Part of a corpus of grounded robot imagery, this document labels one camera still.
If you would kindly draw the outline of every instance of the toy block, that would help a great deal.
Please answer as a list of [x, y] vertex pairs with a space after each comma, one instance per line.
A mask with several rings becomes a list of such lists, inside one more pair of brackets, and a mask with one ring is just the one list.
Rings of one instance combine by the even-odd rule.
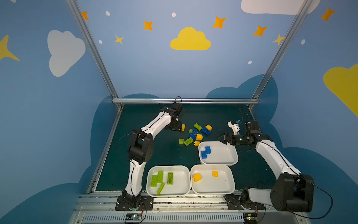
[[157, 181], [158, 181], [158, 175], [153, 175], [152, 176], [152, 184], [150, 186], [151, 187], [156, 187]]
[[173, 173], [168, 173], [167, 184], [173, 184]]
[[205, 128], [208, 129], [209, 131], [213, 129], [213, 127], [211, 127], [210, 125], [206, 125]]
[[163, 183], [163, 176], [164, 176], [163, 171], [159, 171], [158, 172], [158, 180], [157, 180], [158, 183]]
[[193, 140], [197, 138], [193, 133], [189, 133], [188, 137], [192, 138]]
[[195, 182], [198, 182], [199, 180], [201, 180], [200, 174], [199, 174], [199, 173], [195, 174], [195, 175], [193, 176], [193, 179], [194, 179]]
[[202, 135], [202, 134], [197, 134], [197, 140], [198, 140], [198, 141], [203, 140], [203, 135]]
[[210, 131], [206, 127], [203, 127], [202, 132], [204, 132], [207, 135], [210, 134]]
[[193, 139], [192, 138], [188, 138], [187, 140], [184, 141], [184, 145], [188, 146], [190, 145], [191, 143], [193, 143]]
[[210, 154], [210, 153], [211, 153], [210, 146], [206, 146], [206, 147], [205, 147], [205, 152], [206, 152], [206, 154]]
[[200, 151], [200, 153], [202, 154], [202, 159], [206, 159], [206, 158], [207, 158], [205, 151]]
[[157, 191], [157, 194], [158, 194], [158, 195], [160, 195], [161, 190], [163, 190], [163, 188], [164, 188], [164, 185], [165, 185], [164, 183], [161, 184], [159, 190]]
[[202, 129], [202, 127], [199, 124], [195, 124], [194, 127], [198, 129], [199, 131]]

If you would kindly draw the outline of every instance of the green lego brick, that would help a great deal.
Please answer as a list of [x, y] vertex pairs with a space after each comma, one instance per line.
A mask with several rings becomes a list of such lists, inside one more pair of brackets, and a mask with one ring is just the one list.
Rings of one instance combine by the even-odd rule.
[[173, 173], [168, 173], [168, 184], [173, 184]]
[[186, 146], [188, 146], [188, 145], [190, 145], [190, 144], [193, 143], [193, 142], [194, 142], [194, 140], [193, 140], [192, 138], [188, 138], [187, 140], [184, 141], [184, 144], [185, 144]]
[[163, 190], [163, 188], [164, 188], [164, 185], [165, 185], [164, 183], [161, 184], [159, 190], [157, 191], [157, 194], [158, 194], [158, 195], [160, 195], [161, 190]]
[[199, 124], [195, 124], [194, 127], [196, 127], [196, 129], [197, 129], [198, 131], [200, 131], [200, 130], [202, 129], [202, 127], [201, 127]]
[[159, 171], [158, 172], [158, 180], [157, 180], [157, 182], [158, 183], [163, 183], [163, 171]]
[[157, 181], [158, 181], [158, 175], [153, 175], [151, 187], [156, 187]]

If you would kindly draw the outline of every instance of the dark green tabletop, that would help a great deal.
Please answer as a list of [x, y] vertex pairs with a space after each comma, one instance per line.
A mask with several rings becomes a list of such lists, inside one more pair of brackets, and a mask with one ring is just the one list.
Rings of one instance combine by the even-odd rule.
[[[116, 128], [111, 147], [104, 164], [96, 190], [124, 190], [129, 175], [129, 157], [127, 153], [129, 134], [134, 128], [142, 128], [151, 122], [159, 113], [159, 105], [125, 105]], [[147, 174], [154, 166], [184, 165], [189, 170], [193, 165], [200, 164], [198, 147], [194, 143], [189, 146], [179, 144], [179, 138], [188, 139], [188, 131], [198, 123], [204, 127], [213, 127], [211, 133], [203, 135], [203, 141], [216, 141], [224, 132], [232, 132], [227, 123], [230, 120], [243, 120], [252, 117], [246, 105], [195, 105], [184, 104], [180, 120], [186, 125], [184, 132], [163, 129], [154, 139], [153, 156], [147, 162], [143, 174], [142, 187], [146, 189]], [[267, 188], [271, 188], [276, 178], [266, 161], [258, 154], [254, 147], [236, 147], [239, 162], [230, 167], [234, 176], [236, 189], [257, 187], [262, 181]]]

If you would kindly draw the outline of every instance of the blue lego brick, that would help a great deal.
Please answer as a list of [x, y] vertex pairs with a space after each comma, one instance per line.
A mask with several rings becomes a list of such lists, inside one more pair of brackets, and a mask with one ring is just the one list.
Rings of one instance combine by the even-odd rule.
[[210, 154], [210, 153], [211, 153], [210, 146], [206, 146], [206, 147], [205, 147], [205, 152], [206, 152], [206, 154]]
[[193, 140], [195, 140], [197, 137], [195, 136], [195, 134], [193, 134], [193, 133], [189, 133], [189, 138], [192, 138]]
[[206, 135], [210, 134], [210, 131], [206, 127], [203, 127], [202, 132], [204, 132]]
[[207, 158], [205, 151], [200, 151], [200, 153], [202, 154], [202, 159], [206, 159], [206, 158]]

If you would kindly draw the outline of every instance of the white tray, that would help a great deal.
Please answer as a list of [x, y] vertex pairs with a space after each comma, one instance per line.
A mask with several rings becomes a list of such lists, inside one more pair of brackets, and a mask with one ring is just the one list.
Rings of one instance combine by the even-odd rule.
[[[203, 159], [200, 151], [205, 151], [206, 146], [210, 146], [211, 153], [207, 155], [206, 159]], [[235, 146], [230, 144], [225, 145], [224, 143], [218, 141], [201, 142], [198, 149], [201, 164], [224, 164], [232, 166], [237, 164], [239, 161]]]
[[[217, 177], [213, 177], [213, 170], [218, 172]], [[197, 173], [202, 178], [195, 182], [193, 176]], [[190, 180], [193, 191], [198, 195], [226, 195], [235, 190], [234, 177], [226, 165], [195, 165], [190, 170]]]
[[[163, 183], [165, 186], [160, 195], [157, 194], [161, 183], [152, 187], [152, 175], [158, 175], [159, 171], [164, 172]], [[168, 173], [173, 173], [173, 184], [167, 184]], [[147, 176], [147, 193], [152, 197], [185, 196], [190, 191], [190, 172], [185, 166], [155, 166], [152, 167]]]

